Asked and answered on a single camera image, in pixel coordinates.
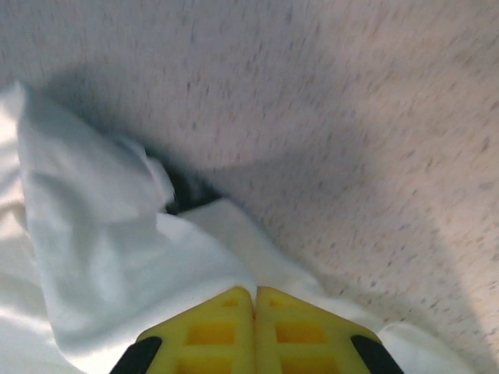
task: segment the white cloth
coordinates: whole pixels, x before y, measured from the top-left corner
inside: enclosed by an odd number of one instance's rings
[[[441,342],[344,299],[221,200],[173,217],[161,165],[16,84],[0,94],[0,372],[106,373],[146,328],[267,285],[377,332],[406,374],[469,374]]]

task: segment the yellow plastic part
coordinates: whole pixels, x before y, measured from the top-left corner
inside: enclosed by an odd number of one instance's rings
[[[144,331],[160,337],[147,374],[254,374],[253,305],[233,288]]]
[[[350,338],[370,330],[273,288],[258,288],[257,374],[370,374]]]

